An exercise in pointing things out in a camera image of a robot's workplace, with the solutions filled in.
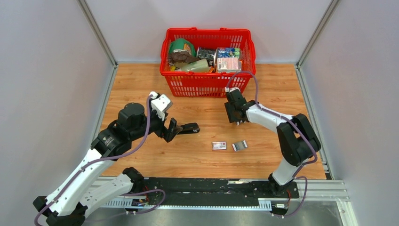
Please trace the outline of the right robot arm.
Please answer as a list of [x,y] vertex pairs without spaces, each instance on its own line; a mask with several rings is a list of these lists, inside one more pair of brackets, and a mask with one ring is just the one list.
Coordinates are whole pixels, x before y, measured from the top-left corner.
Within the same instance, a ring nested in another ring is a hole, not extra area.
[[289,115],[264,107],[255,100],[247,101],[239,88],[226,88],[224,104],[230,123],[249,122],[261,125],[278,136],[282,160],[269,175],[268,189],[281,197],[300,169],[317,160],[321,143],[304,114]]

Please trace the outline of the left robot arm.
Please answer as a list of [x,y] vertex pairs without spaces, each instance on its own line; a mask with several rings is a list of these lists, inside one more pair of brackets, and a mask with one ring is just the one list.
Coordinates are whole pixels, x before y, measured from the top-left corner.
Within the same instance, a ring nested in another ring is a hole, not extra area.
[[118,159],[135,152],[132,142],[144,143],[149,134],[170,142],[185,130],[198,131],[195,123],[178,126],[175,119],[165,126],[172,101],[151,93],[146,104],[128,103],[116,120],[98,133],[86,155],[69,177],[51,194],[37,197],[33,205],[50,226],[80,226],[98,208],[120,195],[144,195],[143,176],[127,168],[115,179],[91,190],[97,178]]

